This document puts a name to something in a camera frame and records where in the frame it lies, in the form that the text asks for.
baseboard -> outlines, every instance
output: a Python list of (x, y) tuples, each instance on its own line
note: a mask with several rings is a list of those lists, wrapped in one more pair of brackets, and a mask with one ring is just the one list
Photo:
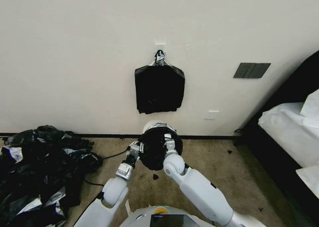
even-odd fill
[[(16, 133), (0, 133), (0, 137), (12, 136)], [(132, 134), (76, 134), (79, 137), (83, 138), (134, 138), (137, 139), (141, 135), (132, 135)], [(238, 140), (240, 136), (186, 136), (180, 135), (181, 139), (188, 140)]]

electrical outlet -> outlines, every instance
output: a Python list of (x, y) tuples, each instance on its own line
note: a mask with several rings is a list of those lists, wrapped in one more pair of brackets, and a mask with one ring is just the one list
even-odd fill
[(215, 120), (219, 115), (219, 111), (209, 110), (206, 112), (205, 118), (206, 120)]

power cord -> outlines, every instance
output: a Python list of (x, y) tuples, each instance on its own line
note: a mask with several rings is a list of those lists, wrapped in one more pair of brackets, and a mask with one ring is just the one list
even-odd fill
[(237, 130), (234, 131), (235, 133), (242, 133), (243, 132), (243, 129), (242, 128), (239, 128)]
[[(127, 152), (127, 151), (129, 150), (129, 148), (130, 148), (130, 147), (128, 146), (125, 151), (122, 151), (122, 152), (120, 152), (120, 153), (118, 153), (118, 154), (115, 154), (115, 155), (112, 155), (112, 156), (104, 157), (104, 158), (102, 158), (102, 160), (106, 160), (106, 159), (109, 159), (109, 158), (112, 158), (112, 157), (115, 157), (115, 156), (119, 156), (119, 155), (121, 155), (121, 154), (124, 154), (125, 152)], [(84, 182), (87, 183), (87, 184), (90, 184), (90, 185), (104, 186), (103, 184), (97, 184), (97, 183), (89, 182), (89, 181), (87, 181), (85, 178), (84, 178)]]

robot screen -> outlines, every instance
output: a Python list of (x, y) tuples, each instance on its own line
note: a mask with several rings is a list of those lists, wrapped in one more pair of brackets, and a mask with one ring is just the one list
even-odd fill
[(150, 227), (200, 227), (184, 214), (153, 214)]

dark gray switch panel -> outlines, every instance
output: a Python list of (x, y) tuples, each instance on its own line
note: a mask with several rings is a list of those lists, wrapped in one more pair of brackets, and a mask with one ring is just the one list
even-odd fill
[(242, 62), (234, 75), (234, 78), (243, 78), (252, 63)]
[(270, 63), (242, 62), (234, 75), (234, 78), (261, 78)]
[(270, 63), (256, 63), (254, 69), (249, 75), (249, 78), (261, 78), (269, 66)]

